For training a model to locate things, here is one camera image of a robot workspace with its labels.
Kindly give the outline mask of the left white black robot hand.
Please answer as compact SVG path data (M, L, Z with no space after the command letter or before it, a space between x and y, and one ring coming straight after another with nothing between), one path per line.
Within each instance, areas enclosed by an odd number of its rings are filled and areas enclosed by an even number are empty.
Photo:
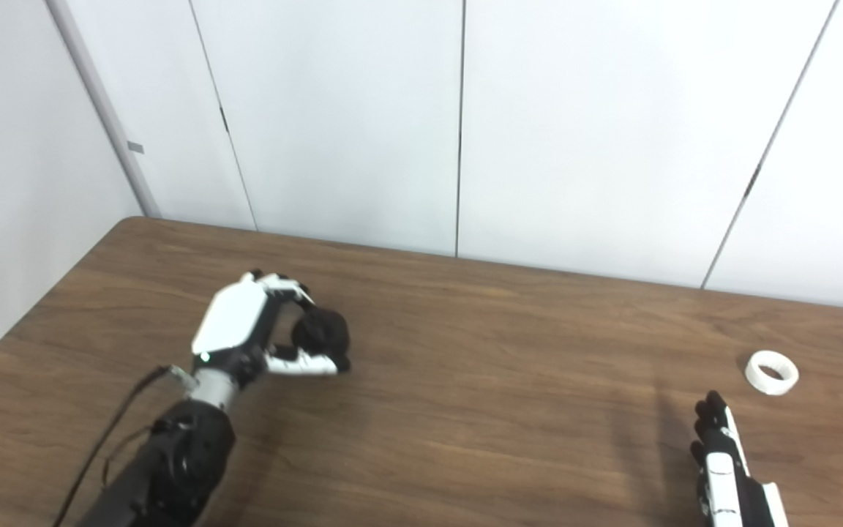
M301 316L291 344L272 342L289 304ZM191 344L192 375L224 373L244 388L265 373L285 376L341 375L351 370L348 324L338 311L315 303L307 287L283 274L243 274L211 300Z

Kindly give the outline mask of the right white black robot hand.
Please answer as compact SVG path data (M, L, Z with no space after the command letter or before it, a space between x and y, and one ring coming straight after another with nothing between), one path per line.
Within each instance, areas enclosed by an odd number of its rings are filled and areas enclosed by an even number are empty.
M789 525L777 484L752 476L735 417L722 395L711 390L694 409L698 438L690 453L698 466L698 504L706 526Z

